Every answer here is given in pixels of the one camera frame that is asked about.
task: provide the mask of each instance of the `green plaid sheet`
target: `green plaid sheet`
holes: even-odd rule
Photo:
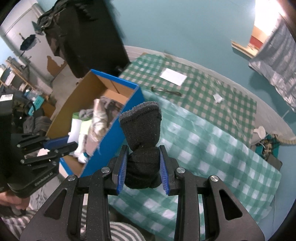
[[[159,77],[166,68],[187,76],[182,86]],[[156,95],[206,119],[246,146],[250,146],[256,102],[236,88],[193,67],[151,54],[137,58],[120,77],[139,84],[145,90],[151,90],[154,86],[180,92],[181,97],[164,92],[156,92]],[[214,100],[215,93],[224,98],[219,104]]]
[[[157,101],[162,111],[158,145],[168,155],[201,177],[217,175],[259,221],[270,211],[281,174],[256,153],[228,133],[193,113],[143,91],[147,101]],[[200,203],[201,240],[205,239],[203,206]],[[109,196],[109,203],[140,227],[166,240],[173,240],[177,196],[166,196],[162,185],[155,189],[129,189]]]

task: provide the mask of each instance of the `sock cuff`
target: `sock cuff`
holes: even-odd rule
[[[147,112],[150,112],[151,110],[158,110],[161,115],[161,109],[159,104],[156,101],[146,101],[143,102],[135,107],[133,107],[131,110],[128,110],[126,112],[123,112],[118,120],[121,123],[124,121],[124,123],[128,122],[130,118],[135,118],[138,115],[145,114]]]

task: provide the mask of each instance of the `cardboard box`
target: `cardboard box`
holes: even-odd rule
[[[46,101],[43,102],[41,107],[44,110],[44,115],[47,116],[48,118],[51,118],[52,114],[55,111],[55,107]]]
[[[94,99],[103,95],[122,103],[124,106],[121,112],[130,110],[144,102],[143,94],[137,84],[91,70],[66,100],[53,120],[47,136],[57,138],[68,135],[71,129],[72,114],[81,109],[90,108]],[[80,177],[91,175],[108,164],[124,139],[117,116],[86,165],[79,163],[72,156],[61,158],[61,164],[68,175],[76,174]]]

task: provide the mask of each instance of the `light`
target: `light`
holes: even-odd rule
[[[276,25],[279,14],[285,16],[277,0],[256,0],[254,25],[269,36]]]

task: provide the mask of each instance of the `black sock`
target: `black sock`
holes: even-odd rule
[[[128,156],[125,184],[130,188],[155,188],[161,184],[160,136],[161,110],[154,101],[144,102],[119,117],[120,126],[133,153]]]

